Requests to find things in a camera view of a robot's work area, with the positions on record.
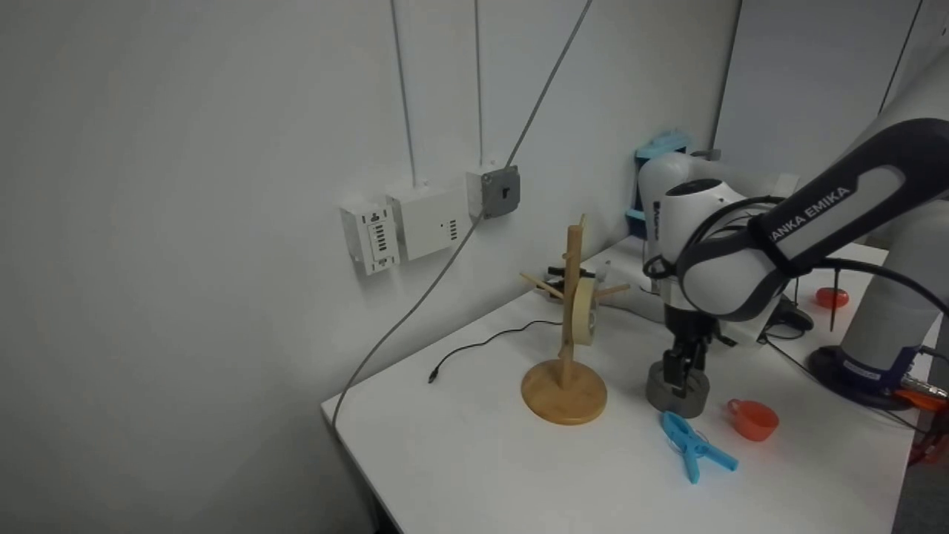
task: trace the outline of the blue object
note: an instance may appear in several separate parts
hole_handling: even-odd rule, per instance
[[[682,129],[659,129],[654,136],[645,139],[645,144],[632,150],[635,166],[644,166],[662,154],[687,150],[687,136]]]
[[[900,346],[888,368],[871,368],[850,359],[841,346],[817,346],[807,368],[817,381],[866,405],[900,409],[903,399],[896,393],[912,368],[917,352],[927,346]]]
[[[731,452],[725,452],[725,449],[713,446],[712,442],[705,442],[703,435],[697,435],[679,412],[662,412],[659,421],[662,421],[663,435],[670,435],[679,444],[682,458],[685,458],[685,476],[690,484],[699,481],[699,455],[709,455],[712,461],[716,461],[728,472],[737,469],[737,458]]]
[[[625,231],[635,237],[645,237],[645,214],[644,211],[625,211]]]

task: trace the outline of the wooden base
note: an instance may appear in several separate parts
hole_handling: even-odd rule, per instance
[[[521,396],[546,421],[584,423],[604,405],[604,381],[593,368],[571,362],[571,380],[559,384],[558,359],[533,365],[521,380]]]

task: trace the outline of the small box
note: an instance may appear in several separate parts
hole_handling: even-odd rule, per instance
[[[451,249],[461,234],[461,205],[448,190],[392,190],[389,202],[407,261]]]
[[[521,174],[515,166],[469,171],[469,214],[498,220],[521,205]]]
[[[353,199],[340,205],[349,258],[362,274],[401,263],[393,214],[386,199]]]

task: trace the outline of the blue plastic clip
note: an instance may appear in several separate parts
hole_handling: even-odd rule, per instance
[[[690,423],[679,414],[679,412],[662,412],[659,414],[663,435],[670,435],[685,458],[685,475],[690,484],[699,481],[699,455],[709,455],[712,461],[721,461],[724,469],[734,472],[737,458],[721,446],[713,446],[712,442],[705,442],[703,435],[697,435],[690,429]]]
[[[654,136],[645,139],[645,144],[632,150],[632,160],[635,160],[635,166],[644,166],[644,163],[648,163],[662,154],[670,154],[670,150],[685,154],[687,141],[690,139],[685,129],[659,129]]]

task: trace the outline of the gray floor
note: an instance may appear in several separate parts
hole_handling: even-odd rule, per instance
[[[949,368],[934,362],[931,381],[945,387]],[[949,534],[949,455],[908,472],[891,534]]]

